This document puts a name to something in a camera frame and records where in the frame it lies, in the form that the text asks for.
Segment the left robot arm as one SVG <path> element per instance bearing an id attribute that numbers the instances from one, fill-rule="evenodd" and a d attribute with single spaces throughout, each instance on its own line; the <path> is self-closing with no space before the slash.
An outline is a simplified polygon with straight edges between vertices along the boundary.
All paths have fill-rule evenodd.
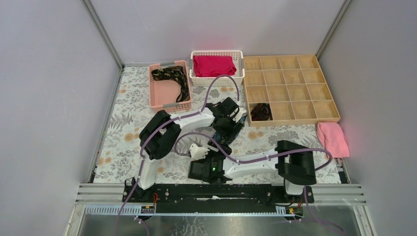
<path id="1" fill-rule="evenodd" d="M 244 127 L 246 117 L 247 110 L 230 97 L 217 103 L 205 102 L 202 108 L 183 114 L 158 111 L 139 135 L 142 161 L 133 180 L 134 196 L 140 202 L 151 199 L 157 161 L 171 152 L 182 133 L 211 127 L 215 133 L 208 145 L 231 154 L 230 144 Z"/>

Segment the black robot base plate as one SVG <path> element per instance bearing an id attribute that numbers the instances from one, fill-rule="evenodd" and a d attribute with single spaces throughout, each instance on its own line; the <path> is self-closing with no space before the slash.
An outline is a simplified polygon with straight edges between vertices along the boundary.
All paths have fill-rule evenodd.
<path id="1" fill-rule="evenodd" d="M 147 190 L 126 184 L 122 200 L 149 203 L 156 213 L 276 213 L 276 207 L 314 203 L 312 188 L 289 195 L 282 184 L 155 184 Z"/>

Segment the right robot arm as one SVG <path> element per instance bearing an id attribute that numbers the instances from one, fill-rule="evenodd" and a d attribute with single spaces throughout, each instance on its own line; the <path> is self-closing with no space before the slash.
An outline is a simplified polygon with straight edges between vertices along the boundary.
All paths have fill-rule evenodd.
<path id="1" fill-rule="evenodd" d="M 303 188 L 317 183 L 313 149 L 290 141 L 277 142 L 276 148 L 244 156 L 230 156 L 213 147 L 192 145 L 188 178 L 209 184 L 225 184 L 239 177 L 278 173 L 284 179 L 282 196 L 293 203 Z"/>

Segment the blue floral necktie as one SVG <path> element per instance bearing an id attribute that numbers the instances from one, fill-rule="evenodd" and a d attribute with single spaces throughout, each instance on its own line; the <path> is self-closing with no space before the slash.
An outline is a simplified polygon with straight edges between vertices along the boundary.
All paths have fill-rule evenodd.
<path id="1" fill-rule="evenodd" d="M 244 128 L 246 118 L 247 116 L 244 116 L 240 121 L 235 122 L 228 117 L 218 117 L 214 119 L 211 125 L 215 130 L 212 138 L 229 155 L 232 153 L 230 144 L 236 139 L 240 131 Z"/>

